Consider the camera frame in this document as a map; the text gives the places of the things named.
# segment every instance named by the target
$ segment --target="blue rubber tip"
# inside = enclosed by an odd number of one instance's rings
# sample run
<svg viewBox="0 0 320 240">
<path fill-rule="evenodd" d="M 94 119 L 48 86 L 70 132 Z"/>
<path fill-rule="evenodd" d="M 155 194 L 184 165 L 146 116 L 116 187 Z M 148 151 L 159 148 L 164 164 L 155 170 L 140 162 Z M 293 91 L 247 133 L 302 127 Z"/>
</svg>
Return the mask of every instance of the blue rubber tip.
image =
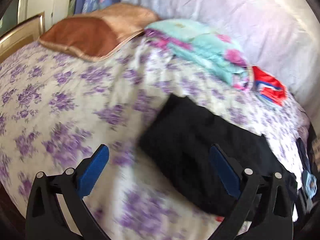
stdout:
<svg viewBox="0 0 320 240">
<path fill-rule="evenodd" d="M 211 166 L 218 172 L 218 176 L 228 194 L 238 199 L 241 195 L 240 178 L 215 146 L 210 148 L 209 161 Z"/>
<path fill-rule="evenodd" d="M 109 160 L 109 148 L 101 145 L 94 155 L 82 176 L 78 178 L 77 192 L 80 198 L 89 195 L 92 191 L 94 184 Z"/>
</svg>

